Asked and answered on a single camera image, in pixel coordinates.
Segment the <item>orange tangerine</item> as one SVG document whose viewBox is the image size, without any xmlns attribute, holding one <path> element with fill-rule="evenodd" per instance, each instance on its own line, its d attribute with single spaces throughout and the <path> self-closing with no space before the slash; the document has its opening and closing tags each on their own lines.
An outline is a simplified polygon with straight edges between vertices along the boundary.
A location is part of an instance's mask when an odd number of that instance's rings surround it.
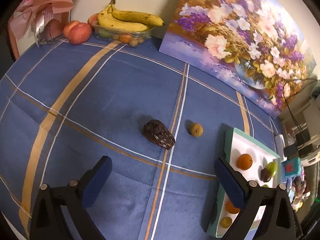
<svg viewBox="0 0 320 240">
<path fill-rule="evenodd" d="M 235 207 L 230 200 L 227 200 L 227 203 L 225 204 L 225 210 L 230 214 L 238 214 L 240 212 L 240 209 Z"/>
<path fill-rule="evenodd" d="M 239 169 L 245 171 L 251 168 L 253 159 L 250 154 L 245 153 L 238 157 L 236 164 Z"/>
</svg>

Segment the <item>small brown kiwi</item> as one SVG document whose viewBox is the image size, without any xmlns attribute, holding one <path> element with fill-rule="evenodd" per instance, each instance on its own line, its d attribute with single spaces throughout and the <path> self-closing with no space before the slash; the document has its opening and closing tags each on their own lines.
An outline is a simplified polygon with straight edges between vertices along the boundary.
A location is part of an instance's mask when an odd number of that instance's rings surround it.
<svg viewBox="0 0 320 240">
<path fill-rule="evenodd" d="M 232 222 L 233 222 L 232 218 L 229 216 L 226 216 L 220 220 L 220 226 L 224 229 L 227 229 L 231 226 Z"/>
</svg>

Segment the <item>teal plastic toy box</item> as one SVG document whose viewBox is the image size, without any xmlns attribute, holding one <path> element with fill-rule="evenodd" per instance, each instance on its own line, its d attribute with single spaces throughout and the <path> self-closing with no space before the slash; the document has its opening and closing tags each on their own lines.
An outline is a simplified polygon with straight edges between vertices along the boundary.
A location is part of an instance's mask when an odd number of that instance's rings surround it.
<svg viewBox="0 0 320 240">
<path fill-rule="evenodd" d="M 286 160 L 282 162 L 281 165 L 285 178 L 295 178 L 302 174 L 302 163 L 299 157 Z"/>
</svg>

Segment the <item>black charger adapter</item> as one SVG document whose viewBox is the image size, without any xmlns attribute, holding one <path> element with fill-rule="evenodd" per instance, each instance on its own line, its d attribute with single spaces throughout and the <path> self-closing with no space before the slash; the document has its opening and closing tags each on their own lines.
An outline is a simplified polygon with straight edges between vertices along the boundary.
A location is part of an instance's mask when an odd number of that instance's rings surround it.
<svg viewBox="0 0 320 240">
<path fill-rule="evenodd" d="M 298 147 L 297 147 L 296 144 L 292 144 L 290 146 L 286 146 L 283 149 L 283 152 L 284 152 L 284 156 L 289 158 L 289 157 L 295 155 L 298 152 Z"/>
</svg>

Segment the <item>white power strip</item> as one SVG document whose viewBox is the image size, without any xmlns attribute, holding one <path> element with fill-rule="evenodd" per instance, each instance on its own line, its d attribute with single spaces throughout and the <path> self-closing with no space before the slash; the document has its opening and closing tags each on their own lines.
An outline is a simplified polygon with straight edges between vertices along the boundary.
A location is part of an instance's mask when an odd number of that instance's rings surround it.
<svg viewBox="0 0 320 240">
<path fill-rule="evenodd" d="M 276 135 L 274 137 L 274 142 L 276 145 L 277 155 L 280 156 L 281 162 L 287 161 L 287 157 L 284 155 L 285 141 L 283 135 Z"/>
</svg>

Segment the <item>dark brown avocado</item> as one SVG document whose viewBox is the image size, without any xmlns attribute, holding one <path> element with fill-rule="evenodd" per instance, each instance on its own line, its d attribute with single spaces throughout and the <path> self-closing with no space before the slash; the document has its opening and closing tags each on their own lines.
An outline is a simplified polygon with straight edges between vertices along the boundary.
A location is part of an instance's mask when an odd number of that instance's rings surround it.
<svg viewBox="0 0 320 240">
<path fill-rule="evenodd" d="M 159 120 L 152 119 L 143 126 L 143 135 L 148 141 L 166 150 L 173 148 L 175 138 Z"/>
</svg>

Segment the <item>blue plaid tablecloth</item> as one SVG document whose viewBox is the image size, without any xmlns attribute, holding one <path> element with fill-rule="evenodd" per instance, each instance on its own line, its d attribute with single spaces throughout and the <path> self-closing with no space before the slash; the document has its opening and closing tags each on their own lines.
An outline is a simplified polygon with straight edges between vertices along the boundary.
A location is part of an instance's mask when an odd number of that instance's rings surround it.
<svg viewBox="0 0 320 240">
<path fill-rule="evenodd" d="M 225 131 L 275 149 L 278 119 L 159 45 L 60 40 L 30 47 L 3 76 L 1 211 L 23 237 L 42 184 L 64 186 L 106 155 L 112 173 L 88 210 L 106 239 L 208 239 Z M 144 137 L 152 119 L 173 148 Z M 189 133 L 193 122 L 200 137 Z"/>
</svg>

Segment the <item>small yellow-brown fruit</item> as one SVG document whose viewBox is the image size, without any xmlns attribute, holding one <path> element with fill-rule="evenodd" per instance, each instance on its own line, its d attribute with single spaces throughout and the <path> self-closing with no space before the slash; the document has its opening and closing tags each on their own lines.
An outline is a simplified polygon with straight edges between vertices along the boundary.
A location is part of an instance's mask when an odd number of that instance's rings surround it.
<svg viewBox="0 0 320 240">
<path fill-rule="evenodd" d="M 200 137 L 201 135 L 203 135 L 203 127 L 200 124 L 193 122 L 189 126 L 189 133 L 193 137 Z"/>
</svg>

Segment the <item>red apple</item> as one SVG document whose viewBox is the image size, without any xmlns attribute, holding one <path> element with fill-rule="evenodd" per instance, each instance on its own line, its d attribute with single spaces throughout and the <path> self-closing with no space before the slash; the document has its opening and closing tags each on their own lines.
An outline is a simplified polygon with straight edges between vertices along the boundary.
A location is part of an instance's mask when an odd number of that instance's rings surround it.
<svg viewBox="0 0 320 240">
<path fill-rule="evenodd" d="M 68 38 L 69 32 L 71 31 L 71 29 L 76 26 L 77 24 L 79 24 L 80 21 L 79 20 L 73 20 L 69 23 L 67 23 L 63 29 L 63 35 L 65 38 Z"/>
<path fill-rule="evenodd" d="M 88 23 L 78 23 L 68 34 L 68 40 L 72 45 L 86 42 L 92 34 L 92 28 Z"/>
</svg>

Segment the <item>clear plastic fruit container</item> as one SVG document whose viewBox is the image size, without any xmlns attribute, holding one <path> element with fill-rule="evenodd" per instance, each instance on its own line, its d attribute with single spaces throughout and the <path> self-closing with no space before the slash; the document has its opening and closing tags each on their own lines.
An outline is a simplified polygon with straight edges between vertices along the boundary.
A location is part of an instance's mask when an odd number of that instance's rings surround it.
<svg viewBox="0 0 320 240">
<path fill-rule="evenodd" d="M 95 21 L 92 25 L 97 38 L 119 41 L 128 44 L 131 47 L 137 47 L 151 38 L 151 31 L 153 27 L 148 27 L 145 31 L 125 31 L 122 29 L 114 29 L 103 27 Z"/>
</svg>

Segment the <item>banana bunch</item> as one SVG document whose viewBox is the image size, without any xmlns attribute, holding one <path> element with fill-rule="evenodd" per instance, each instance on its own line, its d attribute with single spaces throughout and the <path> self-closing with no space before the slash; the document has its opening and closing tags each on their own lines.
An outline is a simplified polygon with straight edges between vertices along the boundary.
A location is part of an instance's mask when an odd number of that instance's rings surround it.
<svg viewBox="0 0 320 240">
<path fill-rule="evenodd" d="M 105 9 L 99 12 L 98 23 L 103 27 L 129 32 L 142 32 L 165 25 L 162 18 L 147 12 L 116 9 L 116 0 L 110 0 Z"/>
</svg>

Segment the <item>pink flower bouquet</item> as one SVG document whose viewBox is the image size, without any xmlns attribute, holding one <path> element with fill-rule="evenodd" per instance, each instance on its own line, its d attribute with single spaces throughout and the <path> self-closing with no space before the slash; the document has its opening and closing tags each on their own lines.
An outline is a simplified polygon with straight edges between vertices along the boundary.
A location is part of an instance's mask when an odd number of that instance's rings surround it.
<svg viewBox="0 0 320 240">
<path fill-rule="evenodd" d="M 38 47 L 60 38 L 73 7 L 73 0 L 23 0 L 8 22 L 14 59 L 20 57 L 17 41 L 29 31 Z"/>
</svg>

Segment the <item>flower painting canvas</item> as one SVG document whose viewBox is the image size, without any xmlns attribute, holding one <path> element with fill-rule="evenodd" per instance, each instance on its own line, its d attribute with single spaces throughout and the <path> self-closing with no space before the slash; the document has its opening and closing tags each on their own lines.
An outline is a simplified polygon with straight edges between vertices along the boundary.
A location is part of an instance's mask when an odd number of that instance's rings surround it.
<svg viewBox="0 0 320 240">
<path fill-rule="evenodd" d="M 160 51 L 223 81 L 273 117 L 316 66 L 276 0 L 180 0 Z"/>
</svg>

